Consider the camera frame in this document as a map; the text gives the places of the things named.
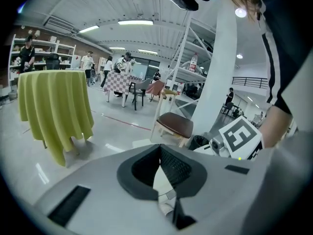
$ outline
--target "air conditioning unit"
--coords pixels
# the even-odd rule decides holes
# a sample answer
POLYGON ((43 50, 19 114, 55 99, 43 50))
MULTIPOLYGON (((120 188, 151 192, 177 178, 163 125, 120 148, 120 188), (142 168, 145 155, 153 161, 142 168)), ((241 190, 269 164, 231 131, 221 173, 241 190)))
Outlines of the air conditioning unit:
POLYGON ((55 17, 49 17, 44 26, 47 29, 51 29, 63 34, 75 32, 73 25, 55 17))

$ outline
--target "black slot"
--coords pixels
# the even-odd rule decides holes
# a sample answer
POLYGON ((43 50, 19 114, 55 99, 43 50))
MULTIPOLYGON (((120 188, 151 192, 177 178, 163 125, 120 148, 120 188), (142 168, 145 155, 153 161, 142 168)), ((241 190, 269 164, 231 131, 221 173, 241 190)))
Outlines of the black slot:
POLYGON ((53 222, 65 227, 90 192, 89 188, 76 186, 48 216, 53 222))
POLYGON ((238 172, 244 175, 247 175, 250 169, 247 168, 243 168, 243 167, 239 167, 239 166, 235 166, 235 165, 228 165, 225 167, 226 170, 231 170, 234 172, 238 172))

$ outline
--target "brown chair seat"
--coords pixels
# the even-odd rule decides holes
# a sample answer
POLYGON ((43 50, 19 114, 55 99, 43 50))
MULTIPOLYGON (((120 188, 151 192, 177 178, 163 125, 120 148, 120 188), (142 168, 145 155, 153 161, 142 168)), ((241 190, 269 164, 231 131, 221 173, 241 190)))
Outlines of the brown chair seat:
POLYGON ((156 121, 186 139, 191 137, 194 128, 193 121, 172 112, 159 116, 156 121))

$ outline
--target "yellow-green tablecloth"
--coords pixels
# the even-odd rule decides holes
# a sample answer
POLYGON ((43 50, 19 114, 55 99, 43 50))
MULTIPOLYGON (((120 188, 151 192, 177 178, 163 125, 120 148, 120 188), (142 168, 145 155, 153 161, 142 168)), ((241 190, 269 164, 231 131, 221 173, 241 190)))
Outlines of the yellow-green tablecloth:
POLYGON ((83 71, 20 74, 18 102, 21 120, 29 121, 34 139, 45 141, 62 166, 65 166, 63 149, 73 149, 70 137, 88 139, 93 135, 94 122, 83 71))

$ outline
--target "black shirt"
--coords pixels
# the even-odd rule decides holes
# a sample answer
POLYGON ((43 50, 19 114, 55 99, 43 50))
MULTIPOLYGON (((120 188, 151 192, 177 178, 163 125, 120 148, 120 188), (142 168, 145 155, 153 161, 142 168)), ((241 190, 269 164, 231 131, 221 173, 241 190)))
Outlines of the black shirt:
POLYGON ((154 81, 157 81, 157 80, 159 80, 161 78, 161 74, 159 73, 159 72, 156 72, 154 75, 153 75, 153 80, 154 81))
POLYGON ((233 100, 233 98, 234 98, 234 92, 231 92, 231 93, 229 93, 228 95, 231 96, 231 98, 230 98, 230 97, 227 97, 225 104, 230 103, 230 102, 233 100))
MULTIPOLYGON (((20 66, 20 70, 23 71, 24 70, 24 65, 25 62, 29 62, 30 59, 32 57, 35 56, 35 48, 33 46, 30 46, 28 49, 23 46, 20 50, 20 54, 19 54, 20 58, 21 58, 21 66, 20 66)), ((27 69, 27 71, 31 71, 32 70, 33 65, 31 65, 29 67, 29 69, 27 69)))

